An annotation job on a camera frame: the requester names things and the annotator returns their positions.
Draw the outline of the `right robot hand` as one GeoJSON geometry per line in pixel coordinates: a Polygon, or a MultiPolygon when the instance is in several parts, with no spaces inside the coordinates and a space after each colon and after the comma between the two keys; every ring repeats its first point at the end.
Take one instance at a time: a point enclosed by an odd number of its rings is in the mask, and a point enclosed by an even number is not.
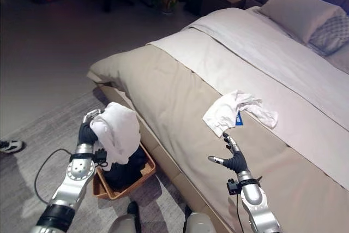
{"type": "Polygon", "coordinates": [[[223,132],[222,135],[224,141],[227,143],[226,148],[232,153],[232,158],[222,159],[216,156],[208,156],[208,160],[233,170],[237,175],[243,171],[247,171],[247,162],[237,143],[226,132],[223,132]]]}

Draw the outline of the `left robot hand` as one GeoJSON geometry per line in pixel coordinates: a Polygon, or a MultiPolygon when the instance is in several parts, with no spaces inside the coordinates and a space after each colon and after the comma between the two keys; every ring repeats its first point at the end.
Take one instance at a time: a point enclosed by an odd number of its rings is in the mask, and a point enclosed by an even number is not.
{"type": "Polygon", "coordinates": [[[79,128],[79,132],[78,132],[77,145],[81,145],[81,144],[94,145],[94,143],[98,141],[98,137],[95,134],[95,132],[91,129],[90,123],[95,117],[97,117],[99,114],[103,112],[104,110],[95,109],[84,115],[82,123],[79,128]]]}

